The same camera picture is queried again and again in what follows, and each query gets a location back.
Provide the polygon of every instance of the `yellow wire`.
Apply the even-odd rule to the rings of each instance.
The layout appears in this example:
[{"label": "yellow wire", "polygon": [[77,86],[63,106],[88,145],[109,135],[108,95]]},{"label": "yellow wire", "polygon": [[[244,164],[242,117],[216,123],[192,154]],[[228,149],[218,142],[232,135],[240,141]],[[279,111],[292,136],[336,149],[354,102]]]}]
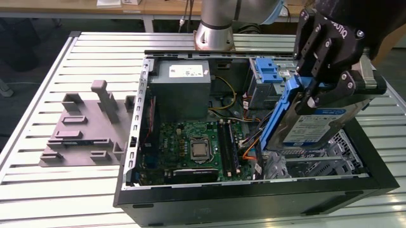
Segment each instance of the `yellow wire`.
[{"label": "yellow wire", "polygon": [[232,88],[232,86],[230,85],[230,83],[228,83],[222,77],[219,77],[219,76],[215,76],[215,77],[219,78],[219,79],[222,79],[223,82],[228,85],[228,87],[230,87],[230,89],[231,89],[231,91],[232,91],[232,96],[234,96],[234,98],[232,98],[231,104],[228,104],[228,105],[226,105],[226,106],[223,106],[223,107],[208,108],[208,110],[222,110],[222,109],[230,108],[230,107],[234,105],[235,100],[236,100],[236,97],[235,97],[236,94],[235,94],[234,88]]}]

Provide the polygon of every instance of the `desk leg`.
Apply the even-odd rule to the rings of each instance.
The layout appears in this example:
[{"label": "desk leg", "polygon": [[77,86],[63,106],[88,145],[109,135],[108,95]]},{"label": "desk leg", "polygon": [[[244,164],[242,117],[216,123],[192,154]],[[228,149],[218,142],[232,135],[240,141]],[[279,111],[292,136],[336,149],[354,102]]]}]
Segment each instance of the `desk leg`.
[{"label": "desk leg", "polygon": [[0,95],[3,95],[4,97],[11,97],[13,95],[12,89],[8,87],[8,85],[5,85],[1,79],[0,79]]},{"label": "desk leg", "polygon": [[141,17],[143,21],[144,21],[144,28],[145,28],[145,32],[153,32],[153,15],[143,15]]}]

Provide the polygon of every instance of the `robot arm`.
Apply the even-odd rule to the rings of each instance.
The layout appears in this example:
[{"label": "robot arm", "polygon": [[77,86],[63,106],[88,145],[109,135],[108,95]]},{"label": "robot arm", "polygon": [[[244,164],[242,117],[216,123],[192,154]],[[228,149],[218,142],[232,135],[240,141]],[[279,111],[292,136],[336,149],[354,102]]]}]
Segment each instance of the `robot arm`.
[{"label": "robot arm", "polygon": [[294,46],[298,75],[287,81],[263,131],[263,150],[322,148],[386,92],[370,60],[405,22],[406,2],[397,0],[316,0],[315,9],[302,10]]},{"label": "robot arm", "polygon": [[[296,112],[310,113],[336,100],[355,103],[386,87],[370,60],[383,38],[406,23],[406,2],[398,0],[316,0],[315,9],[300,12],[294,56],[300,76],[312,83]],[[320,83],[335,88],[319,92]]]},{"label": "robot arm", "polygon": [[202,22],[195,36],[199,50],[231,50],[232,21],[271,24],[283,6],[282,0],[204,0]]}]

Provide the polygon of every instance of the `aluminum slotted table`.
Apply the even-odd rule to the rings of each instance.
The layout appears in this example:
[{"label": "aluminum slotted table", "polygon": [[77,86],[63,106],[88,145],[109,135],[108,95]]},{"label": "aluminum slotted table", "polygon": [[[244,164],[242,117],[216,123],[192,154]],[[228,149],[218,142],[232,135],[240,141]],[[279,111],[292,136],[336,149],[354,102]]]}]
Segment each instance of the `aluminum slotted table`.
[{"label": "aluminum slotted table", "polygon": [[[236,50],[291,52],[294,36],[235,35]],[[39,157],[64,109],[65,93],[97,99],[89,86],[105,80],[116,99],[135,95],[145,49],[192,50],[192,35],[87,33],[72,36],[0,154],[1,227],[139,227],[112,207],[117,166],[41,168]],[[402,227],[406,225],[406,106],[389,88],[356,117],[401,185],[318,217],[210,223],[192,227]]]}]

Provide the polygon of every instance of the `floor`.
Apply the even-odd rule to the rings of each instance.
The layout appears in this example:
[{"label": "floor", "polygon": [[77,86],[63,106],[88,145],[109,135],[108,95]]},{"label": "floor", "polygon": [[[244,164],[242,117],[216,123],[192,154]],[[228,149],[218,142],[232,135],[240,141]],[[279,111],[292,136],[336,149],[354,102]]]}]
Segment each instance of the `floor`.
[{"label": "floor", "polygon": [[[71,31],[97,31],[97,32],[143,32],[143,23],[140,20],[100,20],[100,19],[64,19],[63,26],[55,28],[51,19],[37,19],[33,21],[41,44],[33,50],[39,58],[39,66],[23,73],[15,72],[0,61],[0,77],[13,90],[13,96],[4,98],[0,96],[0,150],[4,147],[13,129],[20,121],[31,99],[39,88],[47,72],[53,64],[56,56],[67,40]],[[176,21],[155,23],[153,29],[159,32],[174,32],[171,28],[178,27]],[[386,60],[377,66],[383,73],[386,80],[406,99],[406,49],[394,49]]]}]

